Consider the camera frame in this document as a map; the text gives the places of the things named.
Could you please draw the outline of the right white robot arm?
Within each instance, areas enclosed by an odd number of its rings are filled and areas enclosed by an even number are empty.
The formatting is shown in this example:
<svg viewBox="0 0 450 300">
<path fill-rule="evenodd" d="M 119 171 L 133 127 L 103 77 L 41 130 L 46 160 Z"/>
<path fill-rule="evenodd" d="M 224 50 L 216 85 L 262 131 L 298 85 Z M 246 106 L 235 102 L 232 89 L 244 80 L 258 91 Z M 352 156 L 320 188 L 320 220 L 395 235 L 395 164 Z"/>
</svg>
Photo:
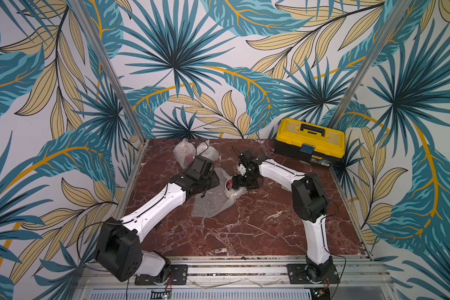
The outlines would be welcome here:
<svg viewBox="0 0 450 300">
<path fill-rule="evenodd" d="M 325 235 L 330 200 L 317 174 L 295 171 L 270 157 L 255 157 L 251 151 L 238 154 L 238 159 L 239 174 L 232 177 L 234 190 L 257 189 L 260 187 L 258 180 L 267 178 L 291 192 L 294 212 L 304 222 L 307 268 L 312 275 L 324 275 L 334 266 Z"/>
</svg>

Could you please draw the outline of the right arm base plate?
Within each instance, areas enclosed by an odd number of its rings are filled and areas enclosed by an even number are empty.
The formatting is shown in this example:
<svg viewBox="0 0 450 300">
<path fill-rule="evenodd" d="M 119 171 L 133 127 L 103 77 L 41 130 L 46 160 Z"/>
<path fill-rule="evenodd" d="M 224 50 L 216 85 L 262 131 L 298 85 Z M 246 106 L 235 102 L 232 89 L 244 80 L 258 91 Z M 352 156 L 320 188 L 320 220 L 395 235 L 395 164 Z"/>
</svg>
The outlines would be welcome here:
<svg viewBox="0 0 450 300">
<path fill-rule="evenodd" d="M 288 264 L 286 266 L 289 283 L 291 285 L 308 284 L 338 284 L 340 283 L 339 273 L 334 264 Z"/>
</svg>

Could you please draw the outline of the clear bubble wrap sheet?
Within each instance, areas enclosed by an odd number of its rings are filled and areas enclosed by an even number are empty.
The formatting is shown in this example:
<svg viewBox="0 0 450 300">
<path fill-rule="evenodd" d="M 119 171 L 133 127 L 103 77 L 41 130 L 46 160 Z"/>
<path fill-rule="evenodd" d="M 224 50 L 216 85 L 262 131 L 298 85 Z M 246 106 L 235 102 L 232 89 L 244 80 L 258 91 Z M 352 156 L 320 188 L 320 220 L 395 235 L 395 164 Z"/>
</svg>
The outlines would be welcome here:
<svg viewBox="0 0 450 300">
<path fill-rule="evenodd" d="M 210 145 L 210 140 L 206 140 L 199 144 L 196 148 L 197 155 L 203 156 L 213 162 L 217 161 L 220 158 L 220 154 L 218 150 Z"/>
<path fill-rule="evenodd" d="M 174 157 L 182 169 L 186 169 L 196 156 L 196 148 L 186 138 L 179 142 L 174 150 Z"/>
<path fill-rule="evenodd" d="M 232 188 L 232 176 L 222 168 L 215 169 L 219 179 L 219 185 L 206 192 L 202 196 L 196 196 L 192 208 L 192 217 L 213 218 L 222 211 L 227 210 L 243 195 L 245 187 Z"/>
</svg>

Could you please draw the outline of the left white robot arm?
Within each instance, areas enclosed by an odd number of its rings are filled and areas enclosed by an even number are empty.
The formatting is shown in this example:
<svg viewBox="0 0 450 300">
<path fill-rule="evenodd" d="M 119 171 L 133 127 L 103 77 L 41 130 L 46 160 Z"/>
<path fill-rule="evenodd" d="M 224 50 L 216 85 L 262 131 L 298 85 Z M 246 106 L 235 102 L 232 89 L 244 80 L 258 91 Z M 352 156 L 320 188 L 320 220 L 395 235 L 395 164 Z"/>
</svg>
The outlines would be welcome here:
<svg viewBox="0 0 450 300">
<path fill-rule="evenodd" d="M 95 260 L 121 282 L 134 275 L 151 276 L 157 283 L 166 282 L 171 272 L 170 260 L 156 252 L 142 251 L 141 243 L 164 217 L 190 197 L 219 186 L 220 179 L 213 166 L 210 159 L 196 156 L 189 168 L 171 177 L 139 209 L 119 220 L 110 217 L 99 233 Z"/>
</svg>

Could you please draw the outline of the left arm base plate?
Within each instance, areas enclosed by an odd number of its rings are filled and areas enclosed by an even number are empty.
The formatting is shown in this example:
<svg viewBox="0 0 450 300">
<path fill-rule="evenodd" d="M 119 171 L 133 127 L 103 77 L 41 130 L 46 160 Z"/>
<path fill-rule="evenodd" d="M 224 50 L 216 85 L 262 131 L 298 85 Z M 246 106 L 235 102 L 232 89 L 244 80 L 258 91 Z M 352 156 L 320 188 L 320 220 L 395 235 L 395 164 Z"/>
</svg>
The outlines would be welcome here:
<svg viewBox="0 0 450 300">
<path fill-rule="evenodd" d="M 136 286 L 184 286 L 187 283 L 188 265 L 166 263 L 157 276 L 137 274 L 134 280 Z"/>
</svg>

